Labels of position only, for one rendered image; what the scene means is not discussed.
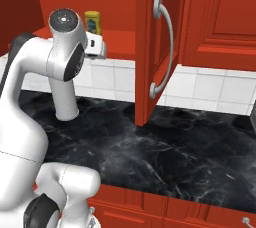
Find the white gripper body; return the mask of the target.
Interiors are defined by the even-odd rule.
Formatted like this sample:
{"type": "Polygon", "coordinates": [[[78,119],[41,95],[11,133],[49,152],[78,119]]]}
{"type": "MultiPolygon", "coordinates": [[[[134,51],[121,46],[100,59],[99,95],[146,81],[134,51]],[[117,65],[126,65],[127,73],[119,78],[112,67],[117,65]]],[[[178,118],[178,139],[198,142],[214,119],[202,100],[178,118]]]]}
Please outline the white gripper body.
{"type": "Polygon", "coordinates": [[[107,48],[105,43],[99,45],[97,42],[95,42],[93,47],[88,46],[86,48],[85,57],[90,59],[105,59],[106,51],[107,48]]]}

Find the dark red open cabinet door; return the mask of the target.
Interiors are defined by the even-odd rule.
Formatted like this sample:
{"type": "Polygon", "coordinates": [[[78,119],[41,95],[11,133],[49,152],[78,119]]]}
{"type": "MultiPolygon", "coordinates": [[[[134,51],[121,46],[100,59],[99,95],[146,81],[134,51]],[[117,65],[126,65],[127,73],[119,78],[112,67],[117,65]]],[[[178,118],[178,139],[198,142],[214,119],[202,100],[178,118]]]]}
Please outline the dark red open cabinet door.
{"type": "Polygon", "coordinates": [[[15,37],[43,26],[39,0],[0,0],[0,56],[8,52],[8,45],[15,37]]]}

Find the red closed cabinet door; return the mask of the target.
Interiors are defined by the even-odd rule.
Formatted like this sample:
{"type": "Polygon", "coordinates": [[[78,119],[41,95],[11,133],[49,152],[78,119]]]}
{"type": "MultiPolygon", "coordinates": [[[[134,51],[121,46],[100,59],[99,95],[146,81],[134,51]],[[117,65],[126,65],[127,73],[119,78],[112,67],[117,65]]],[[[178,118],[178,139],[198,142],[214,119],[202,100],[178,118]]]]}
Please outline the red closed cabinet door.
{"type": "Polygon", "coordinates": [[[179,63],[256,71],[256,0],[185,0],[179,63]]]}

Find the red drawer front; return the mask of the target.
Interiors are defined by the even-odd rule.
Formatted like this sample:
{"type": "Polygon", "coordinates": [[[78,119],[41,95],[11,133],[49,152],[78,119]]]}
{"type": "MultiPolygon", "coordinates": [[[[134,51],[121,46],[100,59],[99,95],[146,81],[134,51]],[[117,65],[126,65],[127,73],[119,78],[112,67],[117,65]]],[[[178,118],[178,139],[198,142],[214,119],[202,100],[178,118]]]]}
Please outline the red drawer front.
{"type": "Polygon", "coordinates": [[[249,228],[243,217],[256,226],[256,213],[169,198],[163,228],[249,228]]]}
{"type": "Polygon", "coordinates": [[[102,228],[163,228],[164,196],[102,185],[88,203],[102,228]]]}

